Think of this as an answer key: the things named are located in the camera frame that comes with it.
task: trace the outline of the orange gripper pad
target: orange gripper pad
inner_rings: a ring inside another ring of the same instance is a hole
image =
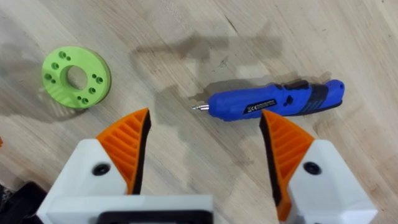
[[[149,110],[145,108],[125,116],[97,136],[126,181],[127,194],[139,194],[141,191],[149,130]]]
[[[272,194],[279,221],[286,221],[292,207],[287,187],[314,138],[288,119],[263,110],[260,128],[266,144]]]

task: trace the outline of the wooden surface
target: wooden surface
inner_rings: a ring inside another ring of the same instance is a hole
[[[291,118],[331,140],[379,209],[398,218],[398,1],[0,1],[0,179],[49,188],[79,140],[149,107],[144,194],[213,194],[218,223],[276,223],[258,120],[191,106],[217,91],[330,78],[337,109]],[[87,111],[43,91],[53,49],[108,63],[109,95]]]

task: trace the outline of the black screw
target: black screw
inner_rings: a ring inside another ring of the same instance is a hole
[[[109,172],[110,169],[111,166],[109,164],[102,163],[95,166],[92,173],[93,175],[104,175]]]
[[[318,164],[314,162],[306,162],[304,164],[304,169],[312,175],[319,175],[322,173],[321,167],[319,167]]]

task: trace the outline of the green 3d printed disc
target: green 3d printed disc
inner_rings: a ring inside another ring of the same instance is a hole
[[[87,86],[76,89],[68,81],[72,66],[80,67],[87,75]],[[70,108],[89,108],[100,102],[111,86],[111,73],[106,62],[95,52],[82,47],[61,47],[44,60],[44,87],[50,96]]]

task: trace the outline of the screwdriver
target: screwdriver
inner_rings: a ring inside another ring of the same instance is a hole
[[[309,84],[299,80],[291,84],[271,84],[262,88],[215,93],[208,104],[192,109],[208,111],[224,121],[259,118],[261,110],[282,116],[300,116],[335,108],[342,104],[345,86],[342,81]]]

